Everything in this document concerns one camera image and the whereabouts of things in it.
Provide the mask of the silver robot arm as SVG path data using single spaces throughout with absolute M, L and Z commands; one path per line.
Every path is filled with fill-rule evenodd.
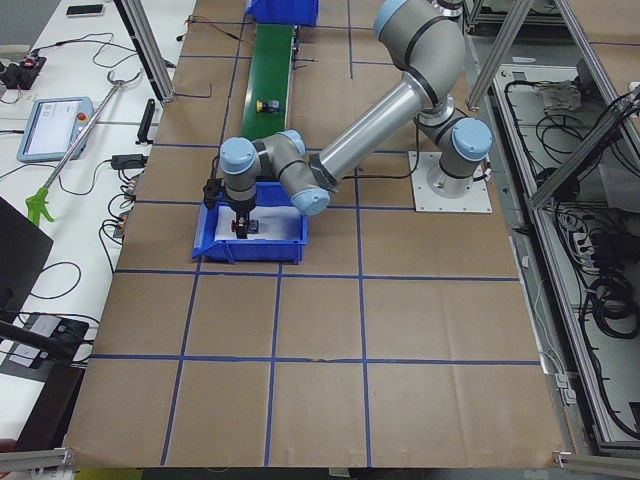
M 458 112 L 450 94 L 465 59 L 460 27 L 428 1 L 386 1 L 374 32 L 401 79 L 330 145 L 307 155 L 294 130 L 223 142 L 219 165 L 238 238 L 248 235 L 259 177 L 272 175 L 301 214 L 317 215 L 340 180 L 409 120 L 441 151 L 432 173 L 444 184 L 435 186 L 435 193 L 460 198 L 472 184 L 477 165 L 489 153 L 492 134 L 484 122 Z

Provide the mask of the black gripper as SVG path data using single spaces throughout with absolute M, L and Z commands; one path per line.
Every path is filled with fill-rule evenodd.
M 226 196 L 229 206 L 237 216 L 237 220 L 232 221 L 232 231 L 237 232 L 238 238 L 246 238 L 248 236 L 250 213 L 256 207 L 256 188 L 249 187 L 247 190 L 238 191 L 231 187 L 226 187 Z

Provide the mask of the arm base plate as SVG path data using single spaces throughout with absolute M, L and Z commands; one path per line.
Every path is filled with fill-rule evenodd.
M 440 168 L 440 152 L 409 151 L 415 211 L 418 213 L 491 214 L 487 182 L 475 181 L 481 167 L 467 179 L 454 179 Z

